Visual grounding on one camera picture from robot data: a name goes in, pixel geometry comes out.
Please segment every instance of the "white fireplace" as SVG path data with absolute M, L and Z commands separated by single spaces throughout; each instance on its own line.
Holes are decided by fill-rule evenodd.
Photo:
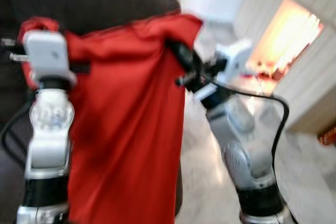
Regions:
M 254 41 L 250 66 L 269 73 L 290 105 L 287 128 L 316 133 L 336 120 L 335 3 L 244 0 L 235 19 L 238 38 Z

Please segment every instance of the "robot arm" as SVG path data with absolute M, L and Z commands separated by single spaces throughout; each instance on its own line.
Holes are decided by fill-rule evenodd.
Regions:
M 248 40 L 229 47 L 218 46 L 213 62 L 205 64 L 202 69 L 213 79 L 228 83 L 245 70 L 250 54 L 251 43 Z M 180 54 L 178 58 L 186 61 L 185 57 L 188 55 Z M 242 223 L 293 224 L 273 169 L 274 129 L 260 123 L 260 117 L 269 110 L 276 113 L 275 108 L 266 105 L 259 113 L 252 114 L 234 92 L 221 90 L 202 77 L 199 79 L 201 81 L 195 84 L 186 78 L 183 84 L 207 110 L 211 129 L 223 148 L 223 162 L 236 187 Z
M 68 219 L 69 129 L 74 118 L 67 91 L 76 77 L 69 70 L 67 45 L 61 34 L 27 32 L 24 47 L 39 91 L 29 113 L 34 131 L 17 224 L 64 224 Z

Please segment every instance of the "red bag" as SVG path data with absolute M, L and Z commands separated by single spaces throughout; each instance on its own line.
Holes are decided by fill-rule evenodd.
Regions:
M 82 37 L 64 33 L 70 61 L 91 65 L 70 93 L 74 223 L 174 223 L 184 114 L 184 89 L 174 80 L 184 71 L 165 40 L 192 48 L 201 25 L 178 14 Z M 33 18 L 19 38 L 32 29 L 57 31 L 58 24 Z

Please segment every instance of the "robotic arm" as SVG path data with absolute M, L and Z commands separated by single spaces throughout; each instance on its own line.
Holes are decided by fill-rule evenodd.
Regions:
M 249 112 L 234 95 L 242 92 L 220 88 L 213 81 L 227 82 L 241 73 L 250 55 L 250 42 L 219 46 L 215 59 L 207 63 L 179 42 L 168 41 L 167 45 L 187 72 L 176 84 L 201 100 L 218 141 L 230 140 L 223 149 L 223 161 L 238 193 L 242 223 L 293 224 L 276 182 L 275 150 L 268 139 L 272 133 L 257 120 L 262 113 Z M 30 110 L 34 135 L 28 148 L 26 191 L 17 223 L 64 224 L 68 216 L 68 135 L 74 118 L 67 91 L 76 84 L 76 77 L 69 70 L 67 45 L 61 34 L 30 31 L 25 35 L 24 48 L 39 91 Z
M 178 58 L 186 61 L 183 50 L 174 50 Z M 270 112 L 270 120 L 275 120 L 277 113 L 274 106 L 266 104 L 260 111 L 252 114 L 243 100 L 235 93 L 256 96 L 216 84 L 227 83 L 245 69 L 251 53 L 251 43 L 241 40 L 229 47 L 218 46 L 215 59 L 205 64 L 200 81 L 186 78 L 183 84 L 188 91 L 202 102 L 211 129 L 220 144 L 225 143 L 222 158 L 230 177 L 236 187 L 240 202 L 240 220 L 243 224 L 294 224 L 291 213 L 279 192 L 275 172 L 274 154 L 276 145 L 270 141 L 274 138 L 274 129 L 260 122 L 260 118 Z M 287 105 L 284 106 L 286 121 Z
M 38 87 L 30 108 L 33 137 L 25 167 L 25 194 L 17 224 L 64 224 L 74 109 L 67 91 L 76 83 L 69 70 L 67 43 L 59 33 L 29 31 L 24 37 L 31 79 Z

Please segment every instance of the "dark gray couch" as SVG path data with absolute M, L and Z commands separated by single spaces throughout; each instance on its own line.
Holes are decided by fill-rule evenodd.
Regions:
M 16 38 L 20 24 L 33 16 L 53 18 L 81 35 L 178 9 L 177 0 L 0 0 L 0 38 Z M 0 127 L 24 104 L 26 89 L 20 65 L 0 51 Z M 13 131 L 27 144 L 32 134 L 28 117 Z M 0 147 L 0 223 L 15 219 L 23 191 L 23 171 Z M 182 204 L 181 169 L 176 196 L 177 214 Z

